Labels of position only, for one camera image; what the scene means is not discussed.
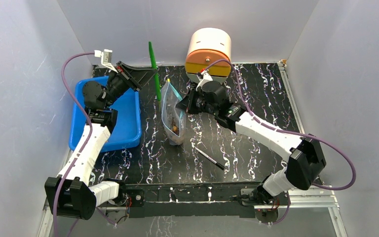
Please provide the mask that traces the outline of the clear zip top bag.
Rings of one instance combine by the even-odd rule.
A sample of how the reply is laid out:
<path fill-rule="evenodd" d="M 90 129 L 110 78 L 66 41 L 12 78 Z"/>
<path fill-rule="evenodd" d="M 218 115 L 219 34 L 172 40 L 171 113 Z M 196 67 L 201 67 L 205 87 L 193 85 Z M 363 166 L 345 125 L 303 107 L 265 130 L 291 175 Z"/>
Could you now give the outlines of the clear zip top bag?
<path fill-rule="evenodd" d="M 182 97 L 167 79 L 161 88 L 161 120 L 169 143 L 172 146 L 183 144 L 185 139 L 187 116 L 184 111 L 176 108 Z"/>

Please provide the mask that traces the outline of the brown longan bunch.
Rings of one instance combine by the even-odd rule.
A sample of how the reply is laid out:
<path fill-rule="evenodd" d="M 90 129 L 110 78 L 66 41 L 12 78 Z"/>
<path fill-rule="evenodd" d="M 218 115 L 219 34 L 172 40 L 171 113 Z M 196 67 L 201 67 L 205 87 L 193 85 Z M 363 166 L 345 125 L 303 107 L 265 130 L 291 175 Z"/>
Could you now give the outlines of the brown longan bunch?
<path fill-rule="evenodd" d="M 175 108 L 173 104 L 166 104 L 166 118 L 168 128 L 177 136 L 180 135 L 180 115 L 179 109 Z"/>

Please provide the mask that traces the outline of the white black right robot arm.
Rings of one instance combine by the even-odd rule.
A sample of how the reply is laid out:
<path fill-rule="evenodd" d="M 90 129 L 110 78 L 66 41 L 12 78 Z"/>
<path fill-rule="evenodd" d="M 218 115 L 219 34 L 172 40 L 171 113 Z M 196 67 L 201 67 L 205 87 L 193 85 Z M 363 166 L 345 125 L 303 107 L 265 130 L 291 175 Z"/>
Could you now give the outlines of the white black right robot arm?
<path fill-rule="evenodd" d="M 319 141 L 278 132 L 277 126 L 250 115 L 246 106 L 232 102 L 226 89 L 216 81 L 202 86 L 193 82 L 175 107 L 187 114 L 213 115 L 221 127 L 258 141 L 286 161 L 286 167 L 267 176 L 256 189 L 232 197 L 242 205 L 272 204 L 282 192 L 293 188 L 308 190 L 326 166 Z"/>

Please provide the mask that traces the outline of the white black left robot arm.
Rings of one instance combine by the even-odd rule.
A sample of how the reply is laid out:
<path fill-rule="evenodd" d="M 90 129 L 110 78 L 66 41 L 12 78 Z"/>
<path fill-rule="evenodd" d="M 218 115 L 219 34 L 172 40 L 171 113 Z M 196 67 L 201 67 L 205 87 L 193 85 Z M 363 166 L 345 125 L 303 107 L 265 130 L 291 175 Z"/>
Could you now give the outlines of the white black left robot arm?
<path fill-rule="evenodd" d="M 116 127 L 118 110 L 112 108 L 113 104 L 127 91 L 141 90 L 156 73 L 157 69 L 132 67 L 119 61 L 105 84 L 89 80 L 82 86 L 83 102 L 78 105 L 85 116 L 83 133 L 67 164 L 44 184 L 54 218 L 88 220 L 98 206 L 109 200 L 115 205 L 127 201 L 124 182 L 108 179 L 91 186 L 90 173 Z"/>

